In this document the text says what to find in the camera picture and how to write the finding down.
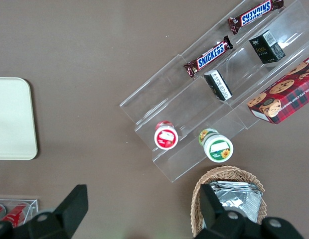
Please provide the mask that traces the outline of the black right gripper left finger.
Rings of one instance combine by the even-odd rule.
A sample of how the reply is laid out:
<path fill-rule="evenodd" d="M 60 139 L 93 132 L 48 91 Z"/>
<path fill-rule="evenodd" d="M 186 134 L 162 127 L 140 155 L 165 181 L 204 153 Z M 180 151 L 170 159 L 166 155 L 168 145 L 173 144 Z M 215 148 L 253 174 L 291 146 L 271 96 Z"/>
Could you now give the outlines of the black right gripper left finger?
<path fill-rule="evenodd" d="M 0 239 L 70 239 L 87 211 L 87 185 L 79 184 L 53 212 L 38 214 L 16 228 L 10 222 L 0 222 Z"/>

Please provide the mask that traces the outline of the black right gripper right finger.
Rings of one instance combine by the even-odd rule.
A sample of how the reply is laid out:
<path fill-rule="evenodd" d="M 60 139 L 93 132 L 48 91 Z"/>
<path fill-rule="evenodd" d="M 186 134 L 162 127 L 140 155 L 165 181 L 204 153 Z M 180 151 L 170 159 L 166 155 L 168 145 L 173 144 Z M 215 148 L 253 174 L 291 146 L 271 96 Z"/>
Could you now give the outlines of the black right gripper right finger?
<path fill-rule="evenodd" d="M 196 239 L 302 239 L 288 221 L 266 217 L 257 224 L 239 212 L 225 210 L 208 184 L 200 187 L 201 210 L 206 222 Z"/>

